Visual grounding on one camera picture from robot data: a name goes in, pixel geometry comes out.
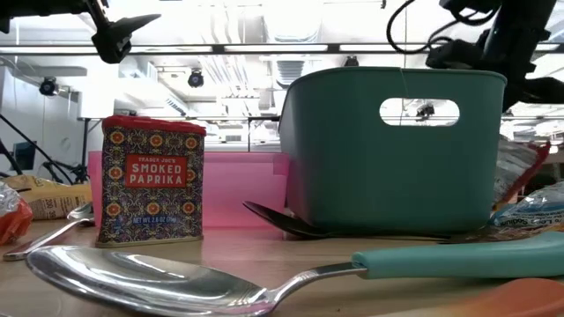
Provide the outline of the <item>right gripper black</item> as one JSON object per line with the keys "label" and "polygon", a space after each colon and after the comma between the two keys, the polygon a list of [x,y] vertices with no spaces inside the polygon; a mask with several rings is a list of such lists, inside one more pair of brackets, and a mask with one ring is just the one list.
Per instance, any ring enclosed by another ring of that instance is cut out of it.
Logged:
{"label": "right gripper black", "polygon": [[508,84],[504,92],[504,109],[517,102],[564,104],[564,82],[553,77],[527,78],[536,69],[531,62],[537,45],[550,38],[545,29],[484,31],[479,40],[470,43],[452,40],[431,48],[426,66],[432,69],[488,70],[502,74]]}

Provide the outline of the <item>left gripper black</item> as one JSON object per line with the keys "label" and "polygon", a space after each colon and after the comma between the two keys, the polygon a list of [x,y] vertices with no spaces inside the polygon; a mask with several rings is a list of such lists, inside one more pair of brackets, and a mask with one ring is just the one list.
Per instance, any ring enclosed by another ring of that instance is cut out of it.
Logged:
{"label": "left gripper black", "polygon": [[104,12],[105,7],[108,7],[108,0],[0,0],[0,32],[10,32],[13,18],[86,12],[96,25],[97,31],[92,36],[92,42],[101,60],[118,64],[131,50],[132,34],[159,18],[160,14],[121,18],[112,22]]}

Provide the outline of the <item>clear red-trimmed ramen packet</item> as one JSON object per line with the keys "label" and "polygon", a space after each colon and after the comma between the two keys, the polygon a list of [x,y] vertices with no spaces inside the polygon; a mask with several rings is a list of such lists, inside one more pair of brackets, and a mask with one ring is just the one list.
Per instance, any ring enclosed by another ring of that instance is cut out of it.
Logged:
{"label": "clear red-trimmed ramen packet", "polygon": [[551,143],[518,143],[500,136],[493,185],[493,211],[509,203],[512,197],[545,163]]}

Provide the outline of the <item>yellow ramen packet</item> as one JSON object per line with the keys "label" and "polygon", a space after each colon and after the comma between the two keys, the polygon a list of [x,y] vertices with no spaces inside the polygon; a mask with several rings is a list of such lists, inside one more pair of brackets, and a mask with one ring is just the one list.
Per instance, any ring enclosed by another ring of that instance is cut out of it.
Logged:
{"label": "yellow ramen packet", "polygon": [[31,208],[34,220],[64,218],[93,200],[89,183],[66,185],[27,174],[0,178],[0,181],[19,192]]}

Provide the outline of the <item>plain silver spoon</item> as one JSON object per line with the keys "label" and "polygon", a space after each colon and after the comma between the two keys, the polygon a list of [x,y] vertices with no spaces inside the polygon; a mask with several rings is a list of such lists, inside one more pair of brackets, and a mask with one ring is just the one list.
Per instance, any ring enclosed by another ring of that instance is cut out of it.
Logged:
{"label": "plain silver spoon", "polygon": [[25,260],[25,258],[35,249],[44,247],[47,244],[56,241],[64,236],[65,233],[77,226],[94,226],[93,204],[86,203],[75,208],[67,215],[68,223],[52,232],[45,233],[35,240],[28,241],[21,246],[15,247],[11,251],[3,255],[5,262],[16,262]]}

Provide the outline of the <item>orange chicken ramen packet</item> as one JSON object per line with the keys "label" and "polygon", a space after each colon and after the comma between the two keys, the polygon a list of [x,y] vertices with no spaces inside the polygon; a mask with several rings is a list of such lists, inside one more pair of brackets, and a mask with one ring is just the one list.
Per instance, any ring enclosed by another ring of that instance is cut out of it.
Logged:
{"label": "orange chicken ramen packet", "polygon": [[23,237],[33,220],[33,212],[21,195],[0,181],[0,246]]}

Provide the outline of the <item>dark computer monitor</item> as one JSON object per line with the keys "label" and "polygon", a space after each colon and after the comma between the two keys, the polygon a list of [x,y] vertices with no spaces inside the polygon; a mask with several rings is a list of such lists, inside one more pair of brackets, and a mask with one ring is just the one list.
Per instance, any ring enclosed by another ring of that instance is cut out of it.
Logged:
{"label": "dark computer monitor", "polygon": [[36,153],[35,145],[35,141],[32,141],[31,143],[16,143],[13,145],[12,156],[22,171],[31,171],[34,169]]}

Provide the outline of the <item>pink plastic tray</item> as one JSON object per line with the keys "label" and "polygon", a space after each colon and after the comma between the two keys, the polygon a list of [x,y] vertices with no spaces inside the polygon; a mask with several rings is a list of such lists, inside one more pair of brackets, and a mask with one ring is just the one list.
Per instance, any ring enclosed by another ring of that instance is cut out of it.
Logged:
{"label": "pink plastic tray", "polygon": [[[180,156],[147,156],[159,166],[171,166],[165,176],[186,169]],[[88,173],[93,199],[95,225],[102,225],[106,215],[102,202],[102,151],[88,157]],[[205,152],[203,173],[203,227],[260,227],[255,216],[242,203],[258,203],[275,211],[284,209],[288,158],[283,153]],[[157,214],[133,217],[134,225],[179,225],[180,216]]]}

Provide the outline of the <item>teal plastic bin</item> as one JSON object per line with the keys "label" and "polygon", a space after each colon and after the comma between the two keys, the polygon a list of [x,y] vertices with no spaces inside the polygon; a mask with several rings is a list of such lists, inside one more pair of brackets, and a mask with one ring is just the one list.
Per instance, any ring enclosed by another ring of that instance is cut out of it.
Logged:
{"label": "teal plastic bin", "polygon": [[[344,67],[296,79],[278,133],[287,201],[335,232],[469,232],[489,219],[504,76],[483,70]],[[388,124],[390,99],[448,100],[451,125]]]}

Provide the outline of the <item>black spoon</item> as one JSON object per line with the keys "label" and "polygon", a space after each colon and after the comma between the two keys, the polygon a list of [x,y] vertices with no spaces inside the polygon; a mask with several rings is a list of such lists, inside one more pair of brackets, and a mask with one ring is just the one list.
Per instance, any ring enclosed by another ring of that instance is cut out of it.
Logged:
{"label": "black spoon", "polygon": [[287,216],[283,213],[270,209],[259,203],[253,203],[250,201],[244,201],[242,203],[244,207],[255,213],[257,216],[265,220],[267,223],[274,225],[278,229],[290,233],[294,236],[300,237],[302,239],[313,240],[313,239],[329,239],[329,238],[368,238],[368,237],[421,237],[421,238],[431,238],[442,240],[446,244],[455,243],[472,243],[479,242],[477,235],[474,237],[469,235],[444,235],[444,234],[431,234],[431,233],[420,233],[420,232],[339,232],[325,230],[319,227],[309,225],[304,220]]}

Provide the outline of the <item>orange-handled metal spoon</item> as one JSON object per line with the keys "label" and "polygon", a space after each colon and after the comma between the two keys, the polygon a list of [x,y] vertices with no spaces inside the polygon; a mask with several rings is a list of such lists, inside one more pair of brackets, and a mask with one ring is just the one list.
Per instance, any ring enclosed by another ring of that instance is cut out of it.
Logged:
{"label": "orange-handled metal spoon", "polygon": [[517,279],[455,304],[373,317],[564,317],[564,283]]}

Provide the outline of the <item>teal-handled metal spoon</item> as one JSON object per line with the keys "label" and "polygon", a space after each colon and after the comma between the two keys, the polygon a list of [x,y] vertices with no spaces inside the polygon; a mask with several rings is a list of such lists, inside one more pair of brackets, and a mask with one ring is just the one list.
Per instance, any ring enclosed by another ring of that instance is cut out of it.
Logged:
{"label": "teal-handled metal spoon", "polygon": [[40,279],[92,302],[162,317],[259,317],[300,288],[336,276],[524,278],[564,276],[564,232],[474,244],[361,251],[268,289],[224,271],[91,247],[34,250],[26,266]]}

